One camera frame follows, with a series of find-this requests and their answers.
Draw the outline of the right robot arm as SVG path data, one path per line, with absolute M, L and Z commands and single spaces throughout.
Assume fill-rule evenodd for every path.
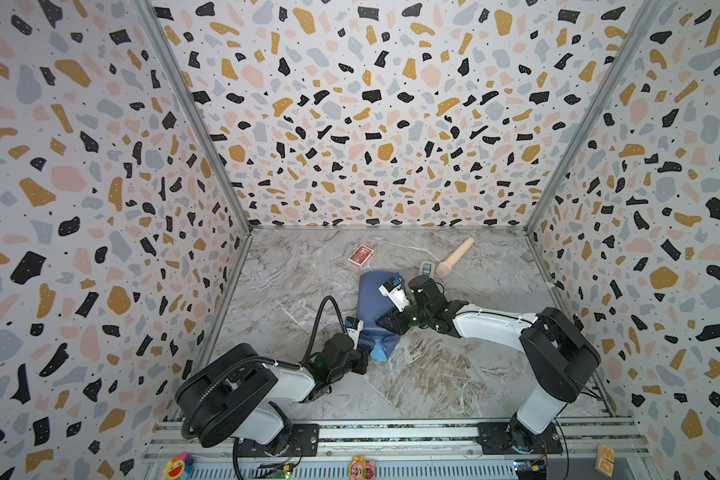
M 537 314 L 490 310 L 461 300 L 448 300 L 437 282 L 425 275 L 403 285 L 389 277 L 378 288 L 392 307 L 377 324 L 396 335 L 413 327 L 428 328 L 454 338 L 480 339 L 525 354 L 535 385 L 504 424 L 492 426 L 479 443 L 486 454 L 514 450 L 532 454 L 558 452 L 550 436 L 554 421 L 586 390 L 601 357 L 575 322 L 547 307 Z

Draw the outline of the blue wrapping paper sheet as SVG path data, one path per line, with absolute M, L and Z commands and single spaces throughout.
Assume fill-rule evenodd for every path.
M 368 271 L 359 279 L 357 318 L 363 321 L 359 345 L 367 348 L 370 359 L 376 362 L 386 362 L 400 340 L 399 335 L 377 325 L 390 310 L 397 312 L 393 302 L 379 291 L 379 287 L 389 279 L 404 284 L 401 275 L 392 271 Z

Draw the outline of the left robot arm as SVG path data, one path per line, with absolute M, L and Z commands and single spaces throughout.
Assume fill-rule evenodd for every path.
M 298 437 L 279 400 L 309 403 L 348 374 L 363 375 L 368 348 L 346 333 L 333 335 L 301 363 L 257 354 L 243 343 L 193 375 L 176 392 L 183 413 L 181 436 L 210 448 L 233 438 L 264 455 L 280 455 Z

